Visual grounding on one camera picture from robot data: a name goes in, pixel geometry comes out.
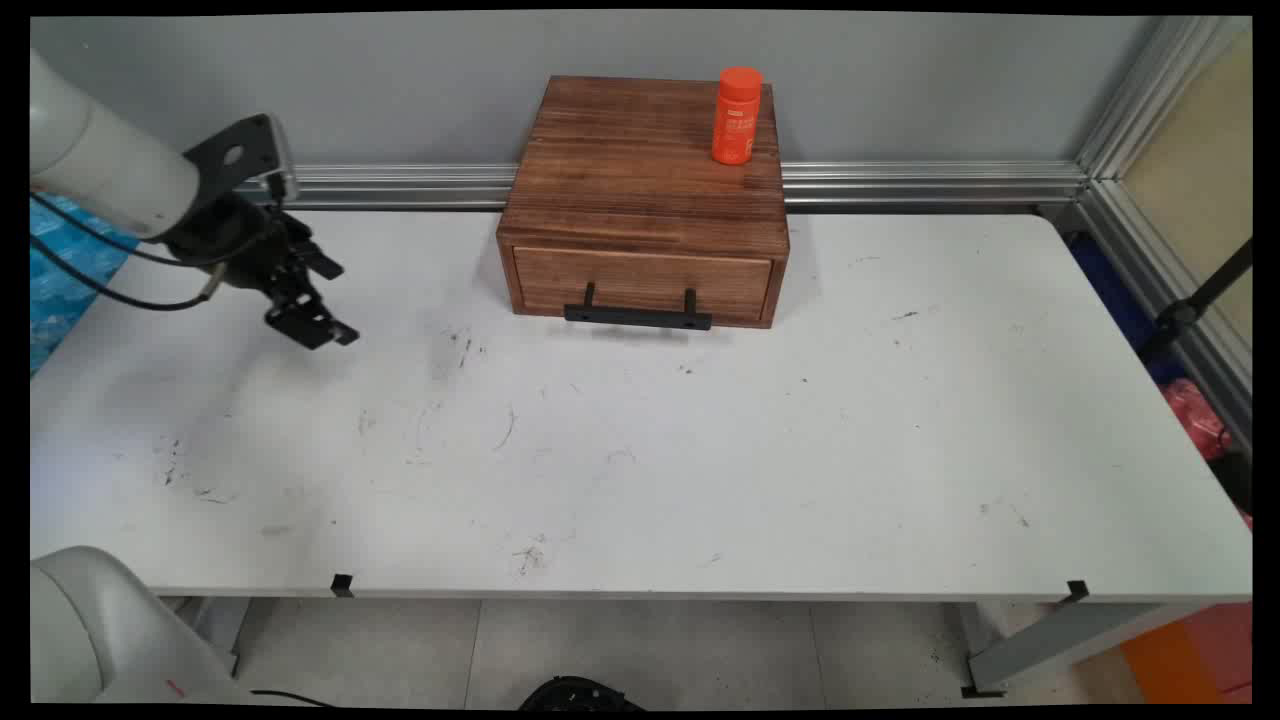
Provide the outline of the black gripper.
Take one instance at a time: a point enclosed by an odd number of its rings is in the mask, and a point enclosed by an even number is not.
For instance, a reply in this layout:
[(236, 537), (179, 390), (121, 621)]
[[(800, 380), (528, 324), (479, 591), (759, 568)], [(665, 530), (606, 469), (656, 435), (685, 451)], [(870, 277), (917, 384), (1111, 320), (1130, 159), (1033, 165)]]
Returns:
[(227, 284), (268, 291), (271, 306), (265, 323), (308, 350), (360, 338), (353, 327), (332, 315), (310, 281), (276, 282), (282, 268), (293, 277), (315, 272), (326, 281), (346, 272), (310, 237), (301, 237), (301, 224), (284, 211), (223, 195), (168, 231), (165, 247), (175, 260), (205, 270), (223, 264)]

